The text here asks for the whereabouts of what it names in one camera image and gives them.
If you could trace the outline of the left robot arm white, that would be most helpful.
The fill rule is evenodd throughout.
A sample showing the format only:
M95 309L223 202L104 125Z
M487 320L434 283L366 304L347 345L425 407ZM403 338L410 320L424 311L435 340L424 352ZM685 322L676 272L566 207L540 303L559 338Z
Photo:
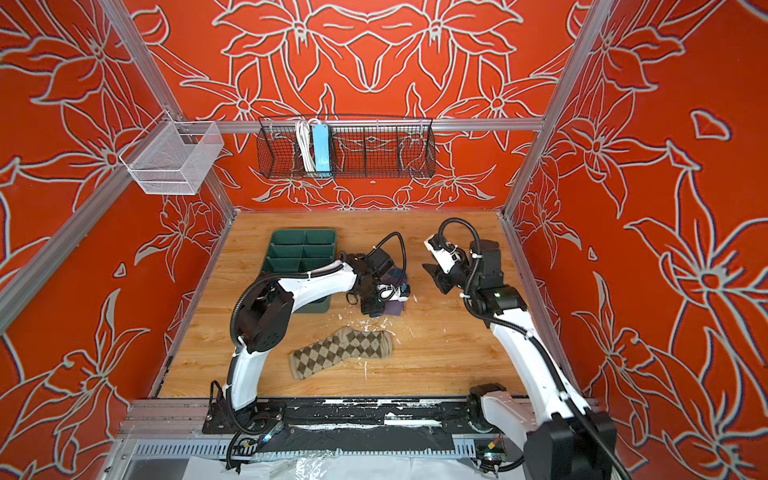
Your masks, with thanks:
M239 413L258 398L258 382L269 355L285 337L290 319L304 306L336 294L353 297L361 313L378 316L411 291L404 270L383 249L357 254L299 273L263 273L233 308L233 358L224 386L229 407Z

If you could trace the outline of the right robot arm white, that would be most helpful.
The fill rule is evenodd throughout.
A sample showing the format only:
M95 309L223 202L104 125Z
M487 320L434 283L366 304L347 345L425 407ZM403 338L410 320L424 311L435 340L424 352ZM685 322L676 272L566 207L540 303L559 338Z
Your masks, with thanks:
M627 479L615 448L617 429L570 383L543 344L521 294L504 281L497 242L474 239L463 250L434 234L425 265L442 293L458 290L466 310L502 345L525 388L522 404L499 385L473 388L472 421L496 429L506 445L480 449L475 464L521 479Z

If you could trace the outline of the purple sock teal toe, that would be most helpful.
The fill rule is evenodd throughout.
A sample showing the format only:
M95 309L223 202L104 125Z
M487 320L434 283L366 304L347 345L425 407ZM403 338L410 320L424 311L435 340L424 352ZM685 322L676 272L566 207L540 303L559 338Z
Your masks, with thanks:
M382 277L382 282L384 287L380 294L384 300L384 315L401 316L410 295L407 276L402 269L395 267Z

